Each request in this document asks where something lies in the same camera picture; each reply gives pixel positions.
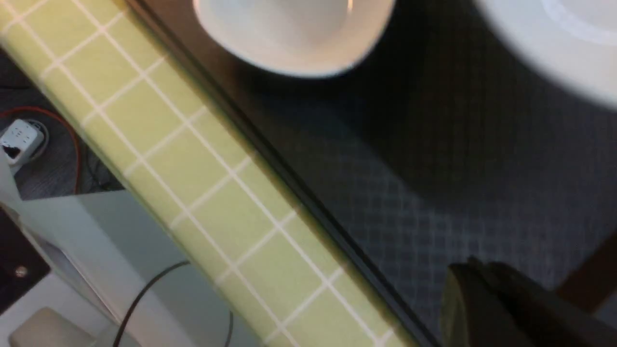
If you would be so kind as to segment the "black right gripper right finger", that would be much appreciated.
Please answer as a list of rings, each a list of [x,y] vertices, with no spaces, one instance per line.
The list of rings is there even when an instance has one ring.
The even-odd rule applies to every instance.
[[[559,298],[503,262],[469,258],[471,266],[498,297],[525,347],[614,347],[616,330]]]

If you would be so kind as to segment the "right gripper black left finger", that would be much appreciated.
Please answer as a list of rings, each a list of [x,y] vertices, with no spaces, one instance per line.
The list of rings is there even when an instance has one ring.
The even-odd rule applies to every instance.
[[[524,347],[526,336],[471,266],[449,265],[440,330],[445,347]]]

